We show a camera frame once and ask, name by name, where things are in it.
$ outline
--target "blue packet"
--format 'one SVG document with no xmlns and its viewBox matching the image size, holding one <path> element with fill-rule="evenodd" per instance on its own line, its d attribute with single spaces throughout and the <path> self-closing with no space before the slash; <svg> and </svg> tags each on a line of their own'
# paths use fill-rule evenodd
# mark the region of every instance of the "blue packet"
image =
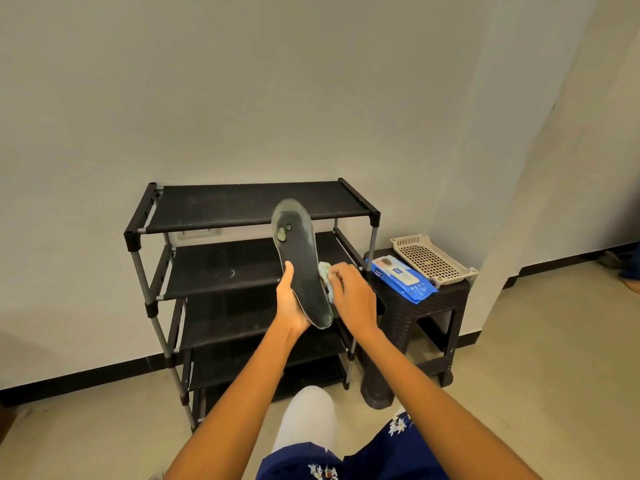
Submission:
<svg viewBox="0 0 640 480">
<path fill-rule="evenodd" d="M 438 290 L 423 275 L 394 256 L 382 256 L 371 263 L 373 274 L 414 305 Z"/>
</svg>

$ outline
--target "plastic basket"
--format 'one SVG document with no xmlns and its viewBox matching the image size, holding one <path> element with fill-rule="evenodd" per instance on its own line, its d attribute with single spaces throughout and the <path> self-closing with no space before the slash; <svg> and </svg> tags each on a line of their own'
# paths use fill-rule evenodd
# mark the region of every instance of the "plastic basket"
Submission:
<svg viewBox="0 0 640 480">
<path fill-rule="evenodd" d="M 395 237 L 391 243 L 396 254 L 422 273 L 436 288 L 459 283 L 478 274 L 475 268 L 464 267 L 439 250 L 425 234 Z"/>
</svg>

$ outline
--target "right hand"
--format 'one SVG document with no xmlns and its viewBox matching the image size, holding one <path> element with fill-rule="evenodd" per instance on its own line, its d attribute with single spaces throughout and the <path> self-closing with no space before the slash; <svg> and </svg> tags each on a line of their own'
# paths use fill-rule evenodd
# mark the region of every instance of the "right hand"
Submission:
<svg viewBox="0 0 640 480">
<path fill-rule="evenodd" d="M 378 329 L 376 294 L 352 264 L 335 264 L 329 272 L 333 304 L 351 334 L 361 342 L 363 335 Z"/>
</svg>

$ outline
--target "floor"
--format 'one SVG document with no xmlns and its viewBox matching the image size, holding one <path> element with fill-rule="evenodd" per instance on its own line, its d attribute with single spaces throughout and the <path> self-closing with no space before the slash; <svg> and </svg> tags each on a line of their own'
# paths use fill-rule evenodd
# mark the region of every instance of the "floor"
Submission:
<svg viewBox="0 0 640 480">
<path fill-rule="evenodd" d="M 545 479 L 637 478 L 640 295 L 594 263 L 504 290 L 474 346 L 456 353 L 446 391 Z M 415 332 L 409 356 L 433 354 Z M 358 450 L 396 411 L 328 388 L 338 454 Z M 244 478 L 270 451 L 287 401 L 271 405 Z M 2 446 L 0 479 L 141 479 L 169 466 L 189 437 L 165 371 L 24 406 Z"/>
</svg>

